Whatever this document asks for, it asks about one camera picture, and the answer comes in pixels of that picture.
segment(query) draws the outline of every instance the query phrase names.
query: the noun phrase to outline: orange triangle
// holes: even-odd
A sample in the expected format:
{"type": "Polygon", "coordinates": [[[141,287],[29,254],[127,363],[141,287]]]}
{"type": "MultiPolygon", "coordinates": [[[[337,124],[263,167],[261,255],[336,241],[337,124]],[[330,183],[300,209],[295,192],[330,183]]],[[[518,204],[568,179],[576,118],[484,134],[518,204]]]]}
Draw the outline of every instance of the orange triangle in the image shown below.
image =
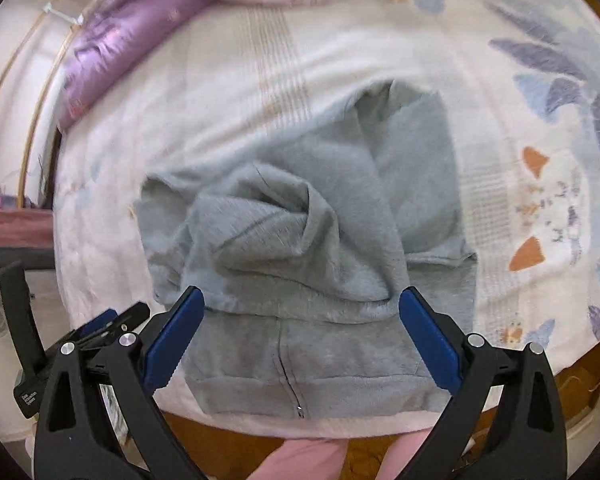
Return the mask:
{"type": "Polygon", "coordinates": [[[549,157],[538,152],[538,150],[534,150],[531,146],[527,146],[522,150],[522,157],[525,159],[525,165],[529,168],[529,171],[536,178],[540,178],[542,168],[549,162],[549,157]]]}
{"type": "Polygon", "coordinates": [[[528,269],[542,262],[544,262],[544,254],[542,254],[540,241],[535,236],[532,236],[513,255],[513,258],[509,262],[509,270],[516,272],[517,270],[528,269]]]}

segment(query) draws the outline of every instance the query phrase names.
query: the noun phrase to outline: blue gripper pad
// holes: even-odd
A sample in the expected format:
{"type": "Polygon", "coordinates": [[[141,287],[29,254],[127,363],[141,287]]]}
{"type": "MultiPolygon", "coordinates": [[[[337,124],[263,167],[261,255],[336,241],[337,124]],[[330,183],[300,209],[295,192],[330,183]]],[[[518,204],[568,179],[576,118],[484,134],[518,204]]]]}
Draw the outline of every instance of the blue gripper pad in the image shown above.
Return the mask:
{"type": "Polygon", "coordinates": [[[101,328],[106,327],[109,323],[111,323],[116,317],[118,313],[112,308],[108,308],[98,317],[93,318],[90,322],[85,323],[78,334],[80,339],[83,337],[87,337],[89,334],[96,332],[96,330],[100,330],[101,328]]]}
{"type": "Polygon", "coordinates": [[[171,309],[169,316],[144,361],[144,390],[153,395],[165,387],[178,366],[184,351],[202,322],[205,298],[198,288],[189,287],[171,309]]]}
{"type": "Polygon", "coordinates": [[[462,383],[460,359],[429,310],[409,289],[400,295],[400,321],[407,329],[431,377],[439,388],[455,395],[462,383]]]}

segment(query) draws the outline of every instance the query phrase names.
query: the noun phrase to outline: person's leg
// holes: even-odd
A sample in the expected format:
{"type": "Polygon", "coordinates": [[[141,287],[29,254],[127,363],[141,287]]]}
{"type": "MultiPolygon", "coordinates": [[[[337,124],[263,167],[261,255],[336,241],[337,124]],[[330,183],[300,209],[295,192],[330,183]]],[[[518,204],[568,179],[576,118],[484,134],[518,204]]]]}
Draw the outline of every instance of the person's leg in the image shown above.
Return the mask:
{"type": "Polygon", "coordinates": [[[422,443],[427,439],[431,429],[407,433],[396,440],[386,450],[384,460],[378,471],[376,480],[395,480],[404,467],[409,463],[422,443]]]}
{"type": "Polygon", "coordinates": [[[347,440],[286,440],[247,480],[338,480],[347,440]]]}

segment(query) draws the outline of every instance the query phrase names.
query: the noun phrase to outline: wooden floor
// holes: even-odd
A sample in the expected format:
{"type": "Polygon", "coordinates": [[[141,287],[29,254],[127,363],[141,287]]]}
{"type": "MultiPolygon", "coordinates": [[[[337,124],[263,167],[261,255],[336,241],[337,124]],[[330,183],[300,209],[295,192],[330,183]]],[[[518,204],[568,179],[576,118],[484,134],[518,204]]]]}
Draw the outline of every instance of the wooden floor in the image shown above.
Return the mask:
{"type": "MultiPolygon", "coordinates": [[[[596,0],[586,1],[600,15],[600,4],[596,0]]],[[[592,406],[597,398],[600,389],[600,344],[572,367],[562,371],[556,380],[565,419],[572,420],[587,405],[592,406]]],[[[202,426],[169,413],[165,414],[165,418],[200,468],[218,480],[245,480],[282,443],[277,438],[202,426]]],[[[492,419],[493,410],[484,413],[478,422],[474,454],[482,447],[492,419]]],[[[351,440],[340,480],[373,480],[382,457],[395,439],[394,436],[383,436],[351,440]]]]}

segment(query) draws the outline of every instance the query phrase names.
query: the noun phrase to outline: metal bolt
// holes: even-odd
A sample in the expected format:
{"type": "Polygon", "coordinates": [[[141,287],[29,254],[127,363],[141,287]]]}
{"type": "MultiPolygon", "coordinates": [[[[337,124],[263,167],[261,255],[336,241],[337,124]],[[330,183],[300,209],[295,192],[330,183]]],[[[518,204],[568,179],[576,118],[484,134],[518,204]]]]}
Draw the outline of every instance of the metal bolt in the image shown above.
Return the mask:
{"type": "Polygon", "coordinates": [[[118,341],[122,346],[131,346],[133,343],[136,342],[136,339],[136,334],[134,334],[133,332],[127,332],[126,334],[121,335],[118,341]]]}
{"type": "Polygon", "coordinates": [[[474,348],[484,346],[484,338],[480,334],[469,334],[469,337],[466,340],[474,348]]]}
{"type": "Polygon", "coordinates": [[[64,355],[69,355],[71,352],[73,352],[75,350],[75,344],[73,344],[71,341],[64,343],[61,347],[60,347],[60,353],[64,354],[64,355]]]}
{"type": "Polygon", "coordinates": [[[529,350],[531,350],[536,355],[541,355],[544,352],[544,348],[542,348],[542,345],[535,342],[529,345],[529,350]]]}

